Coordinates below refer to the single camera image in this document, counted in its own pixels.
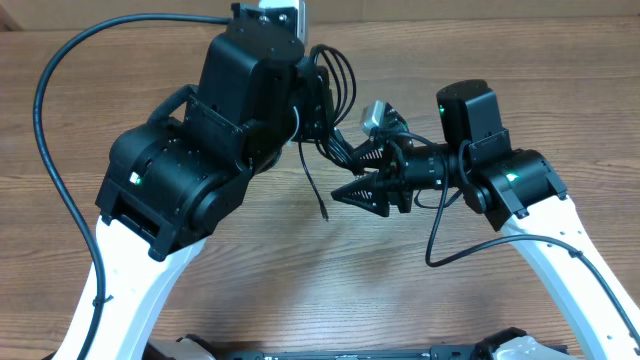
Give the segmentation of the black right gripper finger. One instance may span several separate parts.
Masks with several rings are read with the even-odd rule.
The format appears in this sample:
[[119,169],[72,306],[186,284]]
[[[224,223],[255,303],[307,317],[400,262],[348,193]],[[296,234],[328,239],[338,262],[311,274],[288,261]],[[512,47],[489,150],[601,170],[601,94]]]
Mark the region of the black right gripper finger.
[[383,159],[384,143],[366,140],[351,152],[352,165],[380,165]]
[[384,182],[373,172],[331,192],[335,201],[353,205],[381,217],[388,217],[390,203]]

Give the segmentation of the black cable white-tipped plug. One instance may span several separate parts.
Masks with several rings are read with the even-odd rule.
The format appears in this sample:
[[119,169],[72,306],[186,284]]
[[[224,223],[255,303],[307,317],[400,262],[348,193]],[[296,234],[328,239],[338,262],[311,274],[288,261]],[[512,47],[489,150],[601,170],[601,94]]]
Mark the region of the black cable white-tipped plug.
[[316,184],[315,184],[315,182],[314,182],[314,180],[313,180],[313,178],[311,176],[311,173],[310,173],[310,171],[308,169],[308,166],[307,166],[307,163],[306,163],[306,160],[305,160],[305,157],[304,157],[302,143],[299,142],[297,147],[298,147],[298,153],[299,153],[301,165],[303,167],[305,176],[306,176],[307,180],[309,181],[309,184],[310,184],[310,186],[311,186],[311,188],[312,188],[312,190],[314,192],[314,195],[315,195],[315,197],[316,197],[316,199],[318,201],[320,212],[321,212],[321,216],[324,219],[324,221],[329,222],[329,214],[328,214],[326,205],[325,205],[325,203],[324,203],[324,201],[323,201],[323,199],[322,199],[322,197],[321,197],[321,195],[320,195],[320,193],[319,193],[319,191],[317,189],[317,186],[316,186]]

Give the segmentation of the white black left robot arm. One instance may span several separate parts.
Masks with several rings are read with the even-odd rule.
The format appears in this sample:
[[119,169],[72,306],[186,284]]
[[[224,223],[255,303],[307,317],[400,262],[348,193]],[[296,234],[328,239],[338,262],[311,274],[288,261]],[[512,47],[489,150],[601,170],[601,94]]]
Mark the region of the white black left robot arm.
[[93,262],[60,359],[139,359],[178,278],[284,145],[325,141],[327,72],[301,1],[234,4],[185,85],[111,147]]

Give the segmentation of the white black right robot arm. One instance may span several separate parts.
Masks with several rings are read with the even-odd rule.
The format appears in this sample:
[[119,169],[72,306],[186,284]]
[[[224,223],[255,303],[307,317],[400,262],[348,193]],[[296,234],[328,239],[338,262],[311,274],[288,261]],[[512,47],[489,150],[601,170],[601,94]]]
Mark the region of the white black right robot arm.
[[457,189],[486,217],[498,244],[526,260],[573,330],[589,359],[639,355],[639,309],[590,240],[551,163],[535,150],[515,149],[502,125],[495,92],[466,80],[436,96],[444,142],[411,133],[387,103],[362,117],[364,150],[381,156],[368,174],[336,189],[336,201],[387,216],[409,212],[421,190],[443,199]]

